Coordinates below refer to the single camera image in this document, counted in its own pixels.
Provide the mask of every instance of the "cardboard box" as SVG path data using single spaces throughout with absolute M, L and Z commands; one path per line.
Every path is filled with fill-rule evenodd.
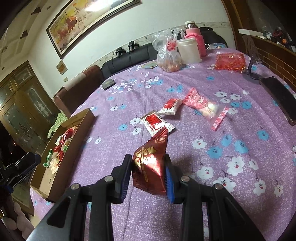
M 69 175 L 72 172 L 74 162 L 93 121 L 93 113 L 89 108 L 85 109 L 63 122 L 50 139 L 41 156 L 41 163 L 36 167 L 30 182 L 30 187 L 45 200 L 56 202 L 63 195 L 65 189 L 68 188 Z M 80 124 L 79 128 L 73 136 L 59 169 L 55 174 L 52 174 L 50 167 L 46 169 L 43 166 L 43 163 L 46 162 L 49 150 L 56 146 L 55 142 L 60 135 L 77 124 Z

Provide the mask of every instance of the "table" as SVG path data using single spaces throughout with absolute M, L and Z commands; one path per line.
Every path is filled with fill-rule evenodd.
M 220 52 L 237 51 L 210 50 L 202 63 L 175 73 L 135 66 L 114 75 L 117 85 L 111 89 L 99 87 L 74 113 L 90 108 L 96 120 L 69 185 L 89 185 L 109 175 L 126 153 L 133 154 L 151 138 L 139 118 L 161 109 L 170 98 L 183 99 L 195 87 L 225 104 L 229 112 L 218 130 L 212 131 L 203 116 L 182 105 L 175 116 L 164 117 L 176 127 L 169 135 L 166 152 L 174 165 L 199 183 L 224 183 L 266 240 L 276 241 L 296 210 L 296 159 L 292 151 L 296 128 L 288 124 L 262 86 L 246 81 L 237 72 L 212 70 L 210 66 Z M 261 64 L 252 69 L 263 77 L 274 76 Z M 33 191 L 31 197 L 35 213 L 43 218 L 52 204 Z M 165 196 L 134 188 L 131 181 L 124 203 L 112 205 L 115 240 L 177 240 L 181 209 L 181 205 L 170 205 Z

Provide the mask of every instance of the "bread in plastic bag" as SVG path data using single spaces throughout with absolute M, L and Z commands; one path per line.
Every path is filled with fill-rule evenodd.
M 183 66 L 181 55 L 177 50 L 177 36 L 184 32 L 180 28 L 175 28 L 173 33 L 170 29 L 166 29 L 151 36 L 151 43 L 158 51 L 158 66 L 166 72 L 176 72 Z

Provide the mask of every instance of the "framed painting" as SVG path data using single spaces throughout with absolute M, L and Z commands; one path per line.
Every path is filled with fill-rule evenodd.
M 139 2 L 140 0 L 70 0 L 46 31 L 62 59 L 102 22 Z

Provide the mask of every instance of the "small framed picture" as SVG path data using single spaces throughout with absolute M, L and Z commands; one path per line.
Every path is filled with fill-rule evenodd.
M 67 67 L 62 60 L 57 65 L 57 70 L 59 71 L 59 73 L 61 75 L 63 75 L 63 73 L 65 73 L 67 71 Z

